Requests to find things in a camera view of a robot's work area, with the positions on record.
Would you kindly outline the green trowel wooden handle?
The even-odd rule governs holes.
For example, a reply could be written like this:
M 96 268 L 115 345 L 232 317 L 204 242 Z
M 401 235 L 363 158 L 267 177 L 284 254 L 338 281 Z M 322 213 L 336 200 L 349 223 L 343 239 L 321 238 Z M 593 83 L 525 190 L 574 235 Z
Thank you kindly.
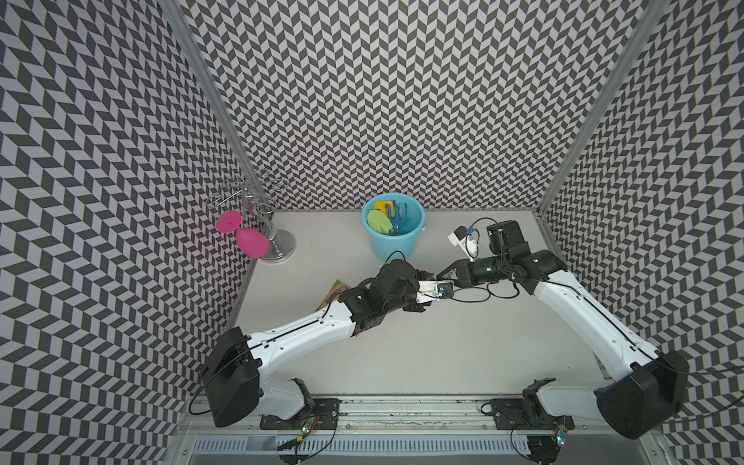
M 391 231 L 393 230 L 393 223 L 391 223 L 391 219 L 387 217 L 387 214 L 383 211 L 379 211 L 378 209 L 372 209 L 367 213 L 367 226 L 373 231 L 378 234 L 383 234 L 384 236 L 388 236 Z

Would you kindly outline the teal rake yellow handle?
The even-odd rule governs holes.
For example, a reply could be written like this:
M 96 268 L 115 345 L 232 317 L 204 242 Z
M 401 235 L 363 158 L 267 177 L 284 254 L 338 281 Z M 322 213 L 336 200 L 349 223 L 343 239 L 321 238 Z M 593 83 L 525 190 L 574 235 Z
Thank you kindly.
M 399 203 L 398 201 L 391 202 L 391 213 L 389 214 L 389 220 L 391 220 L 391 235 L 400 236 L 402 234 L 402 228 L 408 220 L 408 205 L 407 203 Z

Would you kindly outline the light blue hand rake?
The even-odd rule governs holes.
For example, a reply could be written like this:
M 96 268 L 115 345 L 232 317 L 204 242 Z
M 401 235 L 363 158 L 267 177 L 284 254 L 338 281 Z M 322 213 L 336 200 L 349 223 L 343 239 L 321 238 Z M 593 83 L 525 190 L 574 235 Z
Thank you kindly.
M 414 207 L 408 201 L 403 201 L 399 205 L 398 221 L 402 234 L 407 234 L 414 227 L 413 213 Z

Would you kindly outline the yellow trowel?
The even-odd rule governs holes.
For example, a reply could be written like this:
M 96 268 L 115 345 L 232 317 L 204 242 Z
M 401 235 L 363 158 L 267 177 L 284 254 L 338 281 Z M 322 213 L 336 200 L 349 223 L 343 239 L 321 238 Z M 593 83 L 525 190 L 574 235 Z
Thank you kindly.
M 394 202 L 393 201 L 376 201 L 374 203 L 374 209 L 385 213 L 389 217 L 394 216 Z

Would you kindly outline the purple rake pink handle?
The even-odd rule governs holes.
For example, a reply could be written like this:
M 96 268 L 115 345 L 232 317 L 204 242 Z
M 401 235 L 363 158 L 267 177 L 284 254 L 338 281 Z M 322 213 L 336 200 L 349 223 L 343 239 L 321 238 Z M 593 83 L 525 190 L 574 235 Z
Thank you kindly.
M 401 212 L 401 204 L 396 201 L 389 201 L 386 204 L 386 214 L 391 221 L 391 234 L 400 236 L 405 218 Z

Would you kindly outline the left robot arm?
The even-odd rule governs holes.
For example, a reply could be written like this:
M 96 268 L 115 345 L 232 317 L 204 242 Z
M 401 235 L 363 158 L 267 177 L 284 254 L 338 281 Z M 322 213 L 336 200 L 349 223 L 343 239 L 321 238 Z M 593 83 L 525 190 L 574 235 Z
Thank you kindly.
M 432 273 L 393 260 L 376 276 L 341 290 L 316 312 L 283 327 L 248 335 L 238 327 L 224 332 L 199 371 L 200 393 L 214 424 L 227 427 L 252 413 L 290 420 L 307 410 L 304 382 L 278 380 L 274 373 L 327 344 L 374 329 L 395 310 L 424 312 L 422 287 L 433 280 Z

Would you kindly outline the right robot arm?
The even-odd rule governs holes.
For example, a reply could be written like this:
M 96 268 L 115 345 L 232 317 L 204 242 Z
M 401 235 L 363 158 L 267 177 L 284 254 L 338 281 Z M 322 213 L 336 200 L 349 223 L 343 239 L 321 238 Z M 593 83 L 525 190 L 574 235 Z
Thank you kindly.
M 610 376 L 604 385 L 569 386 L 553 378 L 522 392 L 529 427 L 557 426 L 571 417 L 602 420 L 635 440 L 681 411 L 689 364 L 682 354 L 662 353 L 617 319 L 548 250 L 532 251 L 515 221 L 487 228 L 490 256 L 480 257 L 477 228 L 457 227 L 448 236 L 466 259 L 439 273 L 461 289 L 508 280 L 551 308 L 591 349 Z

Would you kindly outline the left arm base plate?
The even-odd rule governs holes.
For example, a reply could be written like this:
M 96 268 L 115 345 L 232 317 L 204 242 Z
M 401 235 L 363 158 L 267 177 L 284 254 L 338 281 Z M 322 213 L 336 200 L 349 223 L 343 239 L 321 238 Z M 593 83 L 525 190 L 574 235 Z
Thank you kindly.
M 277 416 L 261 417 L 261 430 L 300 431 L 304 426 L 313 426 L 313 430 L 335 430 L 339 420 L 339 398 L 316 398 L 312 407 L 304 407 L 290 420 L 281 420 Z

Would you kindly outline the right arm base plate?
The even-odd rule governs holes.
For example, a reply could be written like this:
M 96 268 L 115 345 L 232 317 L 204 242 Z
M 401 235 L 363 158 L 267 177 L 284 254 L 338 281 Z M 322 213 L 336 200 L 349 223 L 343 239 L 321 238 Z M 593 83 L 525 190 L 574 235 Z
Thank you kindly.
M 489 415 L 494 419 L 496 429 L 499 431 L 515 429 L 555 432 L 575 429 L 572 417 L 549 415 L 539 403 L 523 397 L 494 398 L 487 404 L 490 407 Z

